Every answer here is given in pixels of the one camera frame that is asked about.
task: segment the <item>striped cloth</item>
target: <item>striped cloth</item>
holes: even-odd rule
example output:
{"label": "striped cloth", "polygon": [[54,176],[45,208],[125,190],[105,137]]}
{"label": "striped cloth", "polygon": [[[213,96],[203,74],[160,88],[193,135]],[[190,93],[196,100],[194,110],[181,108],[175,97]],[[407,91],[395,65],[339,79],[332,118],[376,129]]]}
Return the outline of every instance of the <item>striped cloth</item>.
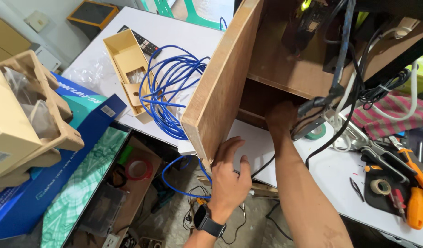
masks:
{"label": "striped cloth", "polygon": [[[390,93],[375,104],[383,112],[394,117],[403,117],[411,107],[411,97],[403,93]],[[354,110],[352,121],[363,127],[372,139],[393,135],[416,127],[423,127],[423,101],[417,100],[415,113],[404,121],[391,121],[373,109],[364,110],[362,106]]]}

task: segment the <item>smartwatch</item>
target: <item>smartwatch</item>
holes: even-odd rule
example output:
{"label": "smartwatch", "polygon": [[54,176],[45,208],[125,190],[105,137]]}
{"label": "smartwatch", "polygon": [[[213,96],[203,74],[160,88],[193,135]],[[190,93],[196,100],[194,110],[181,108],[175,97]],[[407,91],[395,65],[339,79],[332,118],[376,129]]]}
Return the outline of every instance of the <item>smartwatch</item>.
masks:
{"label": "smartwatch", "polygon": [[212,220],[212,211],[206,204],[199,206],[193,217],[193,223],[197,230],[204,230],[217,238],[222,236],[227,227],[227,224],[221,225]]}

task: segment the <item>hand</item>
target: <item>hand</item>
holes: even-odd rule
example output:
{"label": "hand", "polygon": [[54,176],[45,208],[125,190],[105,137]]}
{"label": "hand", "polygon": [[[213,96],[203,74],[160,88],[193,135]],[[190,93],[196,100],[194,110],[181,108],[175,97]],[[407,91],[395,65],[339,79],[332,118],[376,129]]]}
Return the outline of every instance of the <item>hand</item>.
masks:
{"label": "hand", "polygon": [[211,219],[221,225],[245,200],[251,188],[250,164],[246,155],[241,157],[241,174],[233,171],[234,154],[244,143],[245,140],[239,136],[222,143],[212,164],[213,185],[208,206]]}
{"label": "hand", "polygon": [[268,129],[275,138],[290,137],[290,129],[296,123],[297,108],[290,101],[276,105],[265,115]]}

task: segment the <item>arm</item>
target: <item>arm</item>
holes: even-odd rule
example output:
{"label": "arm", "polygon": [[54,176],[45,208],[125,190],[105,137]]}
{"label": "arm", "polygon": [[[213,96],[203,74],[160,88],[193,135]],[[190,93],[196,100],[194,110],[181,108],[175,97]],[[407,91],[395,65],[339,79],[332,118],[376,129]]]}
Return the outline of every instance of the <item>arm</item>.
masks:
{"label": "arm", "polygon": [[[207,206],[211,210],[211,219],[221,225],[241,205],[251,188],[250,164],[246,155],[241,157],[241,174],[233,171],[234,154],[244,143],[239,136],[222,143],[211,166],[213,187]],[[206,231],[194,230],[184,248],[213,248],[215,241],[216,237]]]}
{"label": "arm", "polygon": [[266,115],[276,152],[276,180],[283,214],[299,248],[352,248],[336,209],[318,187],[291,139],[296,108],[285,102]]}

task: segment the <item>cabinet door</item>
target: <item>cabinet door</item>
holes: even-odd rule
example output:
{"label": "cabinet door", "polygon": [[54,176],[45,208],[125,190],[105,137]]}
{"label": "cabinet door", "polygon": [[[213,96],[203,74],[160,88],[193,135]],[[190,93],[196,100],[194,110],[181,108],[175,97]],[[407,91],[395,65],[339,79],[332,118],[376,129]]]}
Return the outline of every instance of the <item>cabinet door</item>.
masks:
{"label": "cabinet door", "polygon": [[244,0],[199,81],[181,124],[207,171],[237,115],[263,0]]}

